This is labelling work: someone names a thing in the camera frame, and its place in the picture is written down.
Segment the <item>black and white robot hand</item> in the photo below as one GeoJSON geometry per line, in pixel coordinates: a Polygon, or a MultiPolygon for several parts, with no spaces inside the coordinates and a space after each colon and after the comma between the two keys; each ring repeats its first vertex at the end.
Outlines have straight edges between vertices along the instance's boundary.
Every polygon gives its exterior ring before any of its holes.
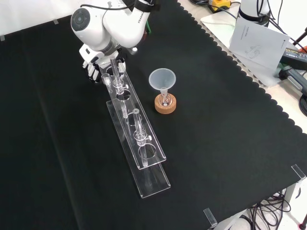
{"type": "Polygon", "coordinates": [[[126,70],[126,62],[121,53],[121,48],[115,50],[112,54],[105,55],[101,51],[94,51],[88,45],[84,44],[80,50],[80,55],[83,58],[84,62],[82,67],[87,72],[87,78],[93,84],[102,83],[102,74],[108,73],[113,75],[110,58],[114,57],[118,63],[119,72],[122,73],[126,70]]]}

